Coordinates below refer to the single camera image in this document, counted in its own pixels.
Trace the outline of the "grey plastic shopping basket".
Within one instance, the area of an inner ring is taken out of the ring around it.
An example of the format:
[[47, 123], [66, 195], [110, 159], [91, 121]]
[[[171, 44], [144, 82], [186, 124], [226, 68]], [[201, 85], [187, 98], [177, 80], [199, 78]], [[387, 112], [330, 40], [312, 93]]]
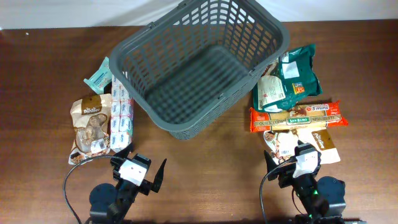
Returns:
[[250, 92], [289, 42], [256, 1], [189, 0], [115, 46], [109, 66], [159, 128], [191, 139]]

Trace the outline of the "white Kleenex tissue multipack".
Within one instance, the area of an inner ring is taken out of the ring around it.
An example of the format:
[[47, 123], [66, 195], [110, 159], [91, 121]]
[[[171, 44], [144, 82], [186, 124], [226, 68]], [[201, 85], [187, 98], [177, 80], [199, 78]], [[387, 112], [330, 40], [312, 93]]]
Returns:
[[134, 100], [115, 76], [111, 84], [110, 149], [119, 152], [132, 143]]

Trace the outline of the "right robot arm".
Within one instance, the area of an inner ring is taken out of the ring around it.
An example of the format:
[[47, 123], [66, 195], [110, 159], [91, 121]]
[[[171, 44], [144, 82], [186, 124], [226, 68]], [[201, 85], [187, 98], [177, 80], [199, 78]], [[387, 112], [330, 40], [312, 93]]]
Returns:
[[259, 196], [266, 180], [277, 179], [280, 188], [292, 187], [292, 196], [298, 197], [305, 209], [294, 218], [294, 223], [344, 223], [346, 208], [345, 183], [334, 177], [315, 177], [321, 168], [321, 153], [309, 143], [298, 142], [294, 155], [276, 164], [268, 152], [264, 153], [267, 174], [263, 177]]

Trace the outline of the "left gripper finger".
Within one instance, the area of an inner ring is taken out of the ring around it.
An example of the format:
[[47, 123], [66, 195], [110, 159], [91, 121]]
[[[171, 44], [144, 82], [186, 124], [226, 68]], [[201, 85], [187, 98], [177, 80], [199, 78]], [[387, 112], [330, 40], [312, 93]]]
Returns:
[[153, 191], [155, 193], [158, 193], [161, 188], [161, 185], [162, 185], [162, 182], [164, 179], [164, 169], [165, 169], [166, 162], [167, 162], [167, 160], [164, 159], [161, 166], [159, 167], [159, 170], [157, 171], [157, 173], [154, 177], [154, 181], [151, 186], [151, 191]]
[[115, 153], [115, 155], [113, 155], [113, 159], [126, 159], [133, 150], [134, 150], [134, 144], [130, 143], [126, 148]]

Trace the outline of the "dark green food bag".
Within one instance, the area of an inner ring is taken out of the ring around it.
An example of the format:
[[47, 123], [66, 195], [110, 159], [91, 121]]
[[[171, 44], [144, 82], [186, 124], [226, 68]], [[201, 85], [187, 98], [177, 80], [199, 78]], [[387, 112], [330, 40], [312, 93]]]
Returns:
[[254, 109], [278, 113], [293, 108], [308, 96], [323, 93], [313, 71], [316, 45], [286, 51], [269, 64], [253, 89]]

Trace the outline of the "orange San Remo spaghetti pack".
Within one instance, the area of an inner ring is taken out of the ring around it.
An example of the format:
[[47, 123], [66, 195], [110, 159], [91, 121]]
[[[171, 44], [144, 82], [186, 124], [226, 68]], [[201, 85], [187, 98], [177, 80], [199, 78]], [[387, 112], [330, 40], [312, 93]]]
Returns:
[[347, 126], [340, 112], [340, 101], [312, 105], [296, 105], [278, 113], [262, 113], [250, 108], [250, 132], [285, 131], [300, 128]]

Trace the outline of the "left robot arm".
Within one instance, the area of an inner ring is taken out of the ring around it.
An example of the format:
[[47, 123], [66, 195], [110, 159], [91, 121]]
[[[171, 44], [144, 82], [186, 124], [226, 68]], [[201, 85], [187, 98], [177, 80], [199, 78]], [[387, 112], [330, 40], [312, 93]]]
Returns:
[[159, 192], [167, 161], [163, 160], [154, 180], [148, 181], [145, 176], [151, 160], [141, 154], [130, 158], [133, 149], [134, 145], [130, 144], [111, 157], [113, 179], [117, 184], [99, 184], [91, 191], [87, 223], [122, 223], [139, 194], [148, 196], [150, 192]]

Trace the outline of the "white brown snack pouch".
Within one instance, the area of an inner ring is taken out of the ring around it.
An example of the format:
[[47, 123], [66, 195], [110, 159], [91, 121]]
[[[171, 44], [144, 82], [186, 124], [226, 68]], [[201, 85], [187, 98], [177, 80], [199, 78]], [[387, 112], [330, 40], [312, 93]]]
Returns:
[[288, 131], [264, 131], [267, 151], [278, 165], [295, 155], [299, 141], [309, 143], [321, 153], [320, 164], [339, 162], [340, 156], [326, 128], [300, 128]]

